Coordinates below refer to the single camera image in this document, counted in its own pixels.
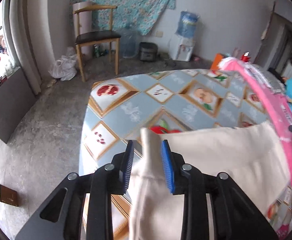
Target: beige cloth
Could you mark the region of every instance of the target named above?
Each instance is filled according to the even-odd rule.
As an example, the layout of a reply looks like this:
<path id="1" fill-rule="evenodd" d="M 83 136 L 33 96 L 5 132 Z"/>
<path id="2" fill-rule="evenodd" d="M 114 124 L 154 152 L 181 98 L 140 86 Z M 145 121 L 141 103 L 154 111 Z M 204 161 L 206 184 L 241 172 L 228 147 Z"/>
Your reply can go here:
<path id="1" fill-rule="evenodd" d="M 171 195 L 166 187 L 160 155 L 164 139 L 202 173 L 227 172 L 263 214 L 289 182 L 286 157 L 269 122 L 165 135 L 142 128 L 141 139 L 144 157 L 133 167 L 128 189 L 130 240 L 181 237 L 183 196 Z"/>

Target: metal pivot bolt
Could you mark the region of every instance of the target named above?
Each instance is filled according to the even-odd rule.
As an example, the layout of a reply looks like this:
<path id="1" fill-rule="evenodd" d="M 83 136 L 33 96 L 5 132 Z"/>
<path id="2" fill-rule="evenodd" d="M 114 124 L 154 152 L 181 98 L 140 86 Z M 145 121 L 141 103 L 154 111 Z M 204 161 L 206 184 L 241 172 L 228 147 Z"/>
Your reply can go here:
<path id="1" fill-rule="evenodd" d="M 182 169 L 183 169 L 184 171 L 190 171 L 190 170 L 191 170 L 191 165 L 189 165 L 189 164 L 184 164 L 184 165 L 182 166 Z"/>
<path id="2" fill-rule="evenodd" d="M 220 177 L 221 179 L 228 179 L 228 174 L 225 173 L 225 172 L 221 172 L 221 173 L 219 174 L 219 177 Z"/>
<path id="3" fill-rule="evenodd" d="M 77 176 L 78 175 L 76 173 L 72 172 L 72 173 L 68 174 L 67 179 L 74 180 L 77 178 Z"/>
<path id="4" fill-rule="evenodd" d="M 115 168 L 115 166 L 113 164 L 111 164 L 111 163 L 108 163 L 108 164 L 105 165 L 105 170 L 107 170 L 107 171 L 111 171 L 114 168 Z"/>

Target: pink object on floor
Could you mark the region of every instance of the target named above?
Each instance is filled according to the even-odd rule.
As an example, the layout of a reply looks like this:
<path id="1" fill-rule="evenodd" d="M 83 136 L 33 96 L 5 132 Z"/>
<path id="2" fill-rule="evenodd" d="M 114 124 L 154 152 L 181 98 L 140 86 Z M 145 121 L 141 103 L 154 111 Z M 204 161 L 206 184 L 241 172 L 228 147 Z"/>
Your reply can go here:
<path id="1" fill-rule="evenodd" d="M 274 95 L 265 85 L 260 85 L 243 64 L 244 62 L 237 59 L 230 59 L 222 65 L 222 69 L 239 72 L 267 110 L 286 154 L 292 186 L 292 133 L 288 130 L 288 126 L 292 125 L 292 112 L 286 97 L 281 94 Z"/>

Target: electrical outlet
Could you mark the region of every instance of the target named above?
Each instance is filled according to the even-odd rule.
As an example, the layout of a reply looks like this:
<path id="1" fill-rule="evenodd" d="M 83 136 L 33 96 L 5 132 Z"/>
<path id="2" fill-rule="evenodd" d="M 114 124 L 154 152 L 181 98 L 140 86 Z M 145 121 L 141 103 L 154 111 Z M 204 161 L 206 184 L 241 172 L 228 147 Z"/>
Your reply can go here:
<path id="1" fill-rule="evenodd" d="M 156 31 L 156 33 L 155 33 L 155 37 L 162 38 L 163 35 L 164 35 L 164 32 L 162 32 L 162 31 Z"/>

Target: chair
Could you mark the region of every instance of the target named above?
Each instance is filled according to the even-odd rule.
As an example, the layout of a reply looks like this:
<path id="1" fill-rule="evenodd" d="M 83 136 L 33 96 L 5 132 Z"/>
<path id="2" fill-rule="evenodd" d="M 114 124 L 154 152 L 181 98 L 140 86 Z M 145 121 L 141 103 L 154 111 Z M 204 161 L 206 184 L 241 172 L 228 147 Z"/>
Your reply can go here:
<path id="1" fill-rule="evenodd" d="M 78 57 L 78 63 L 79 63 L 79 70 L 80 74 L 82 76 L 83 82 L 85 82 L 85 76 L 84 76 L 84 69 L 83 69 L 83 58 L 82 58 L 82 52 L 81 47 L 84 46 L 90 46 L 94 44 L 100 44 L 100 43 L 109 43 L 109 61 L 111 61 L 111 43 L 113 41 L 116 41 L 116 52 L 115 52 L 115 74 L 118 75 L 118 65 L 119 65 L 119 39 L 121 37 L 120 34 L 112 31 L 113 27 L 113 9 L 116 9 L 117 6 L 115 5 L 100 5 L 100 4 L 94 4 L 89 5 L 87 7 L 84 7 L 82 9 L 76 10 L 73 12 L 73 14 L 77 14 L 77 33 L 79 34 L 79 14 L 81 12 L 86 11 L 94 11 L 94 10 L 104 10 L 104 9 L 110 9 L 110 21 L 109 21 L 109 30 L 102 30 L 102 31 L 95 31 L 95 32 L 89 32 L 89 33 L 83 33 L 79 34 L 76 38 L 75 44 L 76 44 L 76 53 Z"/>

